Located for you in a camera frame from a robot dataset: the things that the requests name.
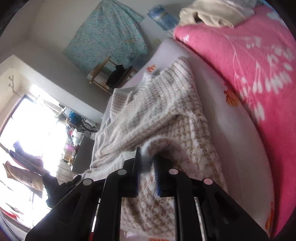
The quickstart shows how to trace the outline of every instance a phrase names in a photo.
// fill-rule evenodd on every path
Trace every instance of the fuzzy blanket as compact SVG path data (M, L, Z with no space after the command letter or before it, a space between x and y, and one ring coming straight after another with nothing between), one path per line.
M234 29L197 24L178 27L174 34L233 87L253 118L273 176L276 236L296 206L294 37L267 6L255 8L255 15ZM267 230L272 230L271 224L266 222Z
M83 178L106 178L134 157L137 146L144 162L160 152L189 177L210 177L226 190L186 59L177 59L157 76L144 74L135 89L115 89L110 120L96 136L93 161ZM157 196L153 168L141 175L138 197L123 198L120 228L174 238L173 199Z

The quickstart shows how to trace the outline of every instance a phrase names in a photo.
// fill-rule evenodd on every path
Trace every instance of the red cloth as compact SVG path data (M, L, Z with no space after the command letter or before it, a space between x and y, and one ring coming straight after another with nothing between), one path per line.
M89 235L89 241L92 241L92 240L93 240L93 238L94 238L94 233L93 233L93 232L91 232L91 234Z
M15 214L5 211L2 207L0 207L0 211L4 212L7 216L17 220L17 216Z
M177 27L194 50L240 95L266 148L274 179L276 235L296 206L296 42L266 6L231 28Z

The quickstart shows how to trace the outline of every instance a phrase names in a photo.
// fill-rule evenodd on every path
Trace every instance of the bright window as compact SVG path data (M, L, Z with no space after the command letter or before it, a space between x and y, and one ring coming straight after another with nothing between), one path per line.
M52 176L57 175L65 142L67 140L66 127L57 122L54 112L50 108L23 98L19 106L7 121L0 136L0 143L9 150L13 150L16 141L21 143L25 152L34 156L41 156L44 168ZM3 149L0 148L0 162L9 161L13 166L20 167ZM17 209L18 221L32 228L49 211L46 204L47 193L44 189L42 199L33 194L25 185L7 178L4 167L0 167L0 207L7 210Z

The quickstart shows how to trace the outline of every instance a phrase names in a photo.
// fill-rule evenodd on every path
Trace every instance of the wooden stool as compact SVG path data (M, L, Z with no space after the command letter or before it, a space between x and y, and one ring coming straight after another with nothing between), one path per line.
M116 66L117 64L115 64L113 61L110 60L110 56L108 56L101 64L98 64L90 73L90 75L92 76L91 80L89 81L90 84L95 83L97 86L99 86L100 88L102 88L103 90L105 90L106 92L108 92L109 94L112 94L113 91L111 91L110 89L108 89L108 86L106 85L106 83L98 83L96 82L94 79L97 77L97 75L101 72L101 70L104 68L104 66L107 64L107 62L109 61L110 63L112 63L114 66ZM121 88L126 82L127 82L127 78L131 77L131 73L137 73L137 71L135 69L132 68L132 66L128 67L125 71L125 73L123 74L123 76L119 79L119 85L117 86L117 88Z

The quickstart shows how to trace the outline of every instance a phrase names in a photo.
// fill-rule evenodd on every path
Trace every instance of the white sheet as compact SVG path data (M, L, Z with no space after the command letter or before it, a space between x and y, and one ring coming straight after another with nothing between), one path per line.
M212 142L220 157L229 195L266 231L274 201L269 162L256 128L239 103L227 104L227 87L219 75L198 55L173 39L165 39L148 63L123 88L137 85L146 68L156 65L162 70L174 60L188 58L195 78L204 115L211 130ZM103 122L109 116L110 101Z

